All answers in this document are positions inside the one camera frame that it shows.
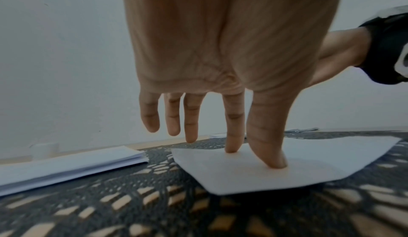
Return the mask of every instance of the table surface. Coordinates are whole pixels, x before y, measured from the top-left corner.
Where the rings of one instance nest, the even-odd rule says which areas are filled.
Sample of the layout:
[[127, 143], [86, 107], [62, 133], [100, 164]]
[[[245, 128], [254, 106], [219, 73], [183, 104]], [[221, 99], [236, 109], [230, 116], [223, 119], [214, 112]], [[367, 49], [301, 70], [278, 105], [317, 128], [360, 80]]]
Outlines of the table surface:
[[149, 164], [1, 199], [0, 236], [408, 236], [408, 133], [286, 136], [355, 135], [405, 140], [343, 180], [228, 196], [207, 193], [170, 152], [172, 147], [222, 148], [225, 139], [150, 147], [144, 149]]

